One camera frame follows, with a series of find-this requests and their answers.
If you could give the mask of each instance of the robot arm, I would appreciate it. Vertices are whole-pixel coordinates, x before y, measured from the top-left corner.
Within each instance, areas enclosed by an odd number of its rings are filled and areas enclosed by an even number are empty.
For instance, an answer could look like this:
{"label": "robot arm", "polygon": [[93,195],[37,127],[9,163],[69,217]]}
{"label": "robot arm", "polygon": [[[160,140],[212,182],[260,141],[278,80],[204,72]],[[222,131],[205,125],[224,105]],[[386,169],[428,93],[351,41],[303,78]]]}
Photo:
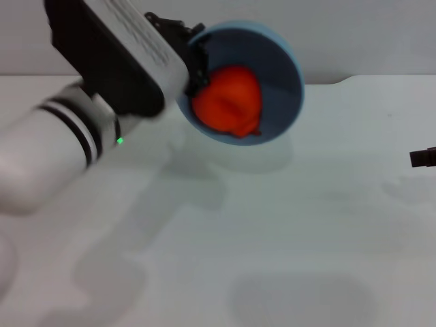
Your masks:
{"label": "robot arm", "polygon": [[0,132],[0,213],[31,213],[183,92],[208,84],[203,25],[129,0],[45,0],[53,46],[82,80]]}

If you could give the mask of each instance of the blue bowl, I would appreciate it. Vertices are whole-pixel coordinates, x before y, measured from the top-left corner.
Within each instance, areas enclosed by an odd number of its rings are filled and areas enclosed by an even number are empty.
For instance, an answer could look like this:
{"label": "blue bowl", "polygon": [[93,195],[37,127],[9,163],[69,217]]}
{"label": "blue bowl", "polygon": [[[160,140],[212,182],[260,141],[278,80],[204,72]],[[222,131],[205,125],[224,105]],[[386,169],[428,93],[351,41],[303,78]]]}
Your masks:
{"label": "blue bowl", "polygon": [[264,25],[249,21],[225,22],[205,29],[210,72],[227,65],[244,65],[257,76],[262,90],[261,136],[237,138],[205,126],[193,113],[191,101],[182,96],[177,103],[187,120],[203,134],[228,144],[256,145],[274,140],[296,120],[305,97],[300,66],[287,42]]}

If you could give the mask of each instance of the white table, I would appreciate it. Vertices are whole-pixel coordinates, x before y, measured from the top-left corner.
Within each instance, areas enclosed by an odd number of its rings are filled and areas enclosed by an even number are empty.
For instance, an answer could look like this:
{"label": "white table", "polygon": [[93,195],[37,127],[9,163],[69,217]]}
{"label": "white table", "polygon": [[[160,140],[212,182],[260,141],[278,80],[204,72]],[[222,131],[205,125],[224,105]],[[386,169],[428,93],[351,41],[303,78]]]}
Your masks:
{"label": "white table", "polygon": [[[0,78],[6,124],[71,77]],[[290,132],[209,140],[173,108],[38,214],[1,327],[436,324],[436,76],[308,86]]]}

